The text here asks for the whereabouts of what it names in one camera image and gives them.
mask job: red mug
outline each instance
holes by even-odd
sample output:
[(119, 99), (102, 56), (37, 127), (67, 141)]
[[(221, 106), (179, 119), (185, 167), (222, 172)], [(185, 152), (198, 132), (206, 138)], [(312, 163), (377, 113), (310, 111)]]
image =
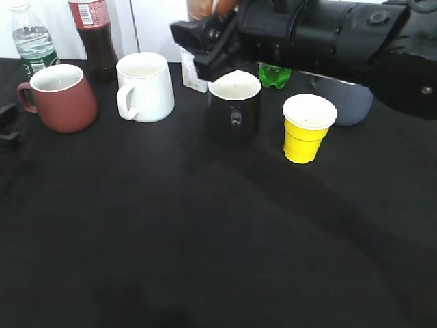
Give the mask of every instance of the red mug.
[[(25, 95), (32, 90), (35, 105)], [(98, 103), (83, 71), (73, 65), (55, 65), (37, 72), (30, 83), (17, 89), (23, 107), (38, 113), (41, 121), (59, 133), (73, 133), (90, 126), (97, 118)]]

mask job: bottle label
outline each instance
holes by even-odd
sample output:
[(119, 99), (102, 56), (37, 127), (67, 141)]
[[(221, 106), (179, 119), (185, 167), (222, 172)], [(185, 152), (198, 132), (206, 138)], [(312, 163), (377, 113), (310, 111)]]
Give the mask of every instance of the bottle label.
[(106, 0), (69, 4), (78, 29), (99, 29), (110, 23)]
[(22, 58), (22, 61), (24, 67), (26, 68), (27, 74), (30, 77), (46, 67), (59, 64), (59, 58), (57, 56), (56, 50), (54, 50), (50, 55), (47, 55), (46, 57), (36, 59)]

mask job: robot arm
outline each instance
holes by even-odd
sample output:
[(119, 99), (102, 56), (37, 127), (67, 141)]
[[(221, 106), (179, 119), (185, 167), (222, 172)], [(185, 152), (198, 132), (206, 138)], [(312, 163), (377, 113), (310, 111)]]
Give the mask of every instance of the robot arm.
[(395, 110), (437, 119), (437, 11), (411, 8), (244, 0), (225, 20), (178, 22), (171, 30), (195, 55), (201, 79), (265, 62), (364, 85)]

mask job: paper cup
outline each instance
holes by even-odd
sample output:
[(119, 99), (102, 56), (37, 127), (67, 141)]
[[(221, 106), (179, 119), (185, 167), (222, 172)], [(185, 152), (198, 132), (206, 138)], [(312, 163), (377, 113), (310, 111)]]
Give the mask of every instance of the paper cup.
[(284, 103), (285, 157), (298, 164), (311, 162), (337, 118), (335, 106), (313, 94), (298, 94)]

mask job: white mug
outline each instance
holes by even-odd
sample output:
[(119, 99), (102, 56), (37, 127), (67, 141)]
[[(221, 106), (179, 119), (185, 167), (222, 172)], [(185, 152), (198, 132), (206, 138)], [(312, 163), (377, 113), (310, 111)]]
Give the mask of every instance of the white mug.
[(117, 106), (125, 120), (156, 122), (173, 111), (173, 86), (163, 56), (157, 53), (125, 56), (117, 63), (117, 78)]

